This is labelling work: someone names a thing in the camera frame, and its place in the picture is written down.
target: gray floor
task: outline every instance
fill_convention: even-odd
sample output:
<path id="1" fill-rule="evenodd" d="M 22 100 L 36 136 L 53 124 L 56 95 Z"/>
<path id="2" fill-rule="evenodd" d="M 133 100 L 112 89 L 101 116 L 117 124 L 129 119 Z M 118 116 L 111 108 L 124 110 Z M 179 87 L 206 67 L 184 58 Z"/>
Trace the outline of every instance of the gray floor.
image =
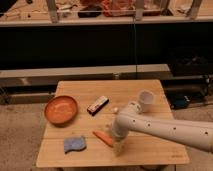
<path id="1" fill-rule="evenodd" d="M 45 128 L 45 103 L 0 105 L 0 171 L 53 171 L 38 169 L 35 162 Z M 173 111 L 176 119 L 213 122 L 213 106 Z M 187 147 L 190 164 L 176 166 L 177 171 L 212 171 L 213 155 Z M 78 168 L 65 170 L 128 170 L 139 167 Z M 174 171 L 168 166 L 164 171 Z"/>

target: wooden table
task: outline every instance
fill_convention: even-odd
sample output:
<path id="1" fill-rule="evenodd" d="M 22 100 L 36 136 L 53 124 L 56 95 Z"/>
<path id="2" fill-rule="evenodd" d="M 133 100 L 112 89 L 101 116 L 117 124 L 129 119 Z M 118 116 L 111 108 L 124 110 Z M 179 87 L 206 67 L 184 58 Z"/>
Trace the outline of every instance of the wooden table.
<path id="1" fill-rule="evenodd" d="M 112 148 L 92 134 L 93 130 L 105 130 L 107 125 L 112 123 L 115 117 L 114 107 L 122 108 L 130 100 L 137 100 L 138 93 L 145 89 L 156 94 L 156 103 L 151 108 L 151 113 L 147 113 L 147 115 L 172 119 L 171 110 L 158 80 L 59 82 L 56 96 L 69 95 L 74 97 L 78 102 L 79 113 L 73 122 L 65 128 L 56 128 L 47 123 L 37 158 L 37 167 L 189 163 L 184 146 L 150 135 L 131 132 L 126 139 L 122 155 L 116 156 Z M 110 102 L 95 117 L 92 117 L 86 109 L 101 95 L 108 97 Z M 86 137 L 87 149 L 64 154 L 64 138 L 81 135 Z"/>

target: bowl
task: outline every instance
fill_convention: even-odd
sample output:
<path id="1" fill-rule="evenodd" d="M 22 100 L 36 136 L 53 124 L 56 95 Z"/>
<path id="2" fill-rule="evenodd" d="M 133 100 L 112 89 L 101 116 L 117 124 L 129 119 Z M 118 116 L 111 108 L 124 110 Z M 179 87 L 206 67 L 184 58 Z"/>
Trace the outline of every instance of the bowl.
<path id="1" fill-rule="evenodd" d="M 62 126 L 71 121 L 78 112 L 77 102 L 70 96 L 58 96 L 51 99 L 44 110 L 46 119 L 56 125 Z"/>

